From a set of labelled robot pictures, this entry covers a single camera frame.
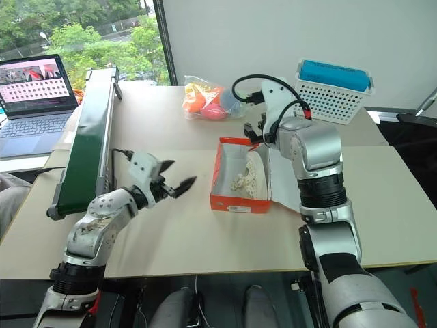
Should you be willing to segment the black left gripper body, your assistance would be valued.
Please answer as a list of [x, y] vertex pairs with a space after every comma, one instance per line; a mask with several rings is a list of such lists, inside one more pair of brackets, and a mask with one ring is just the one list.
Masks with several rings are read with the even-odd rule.
[[159, 203], [167, 197], [176, 199], [181, 195], [178, 188], [174, 189], [165, 184], [165, 178], [163, 176], [158, 176], [156, 180], [150, 183], [150, 191], [156, 203]]

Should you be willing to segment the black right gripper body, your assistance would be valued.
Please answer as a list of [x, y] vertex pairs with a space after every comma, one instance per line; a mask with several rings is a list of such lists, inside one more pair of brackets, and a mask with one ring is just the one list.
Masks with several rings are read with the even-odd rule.
[[268, 121], [266, 112], [261, 114], [261, 120], [258, 122], [258, 129], [262, 132], [261, 136], [264, 139], [264, 144], [275, 143], [275, 120]]

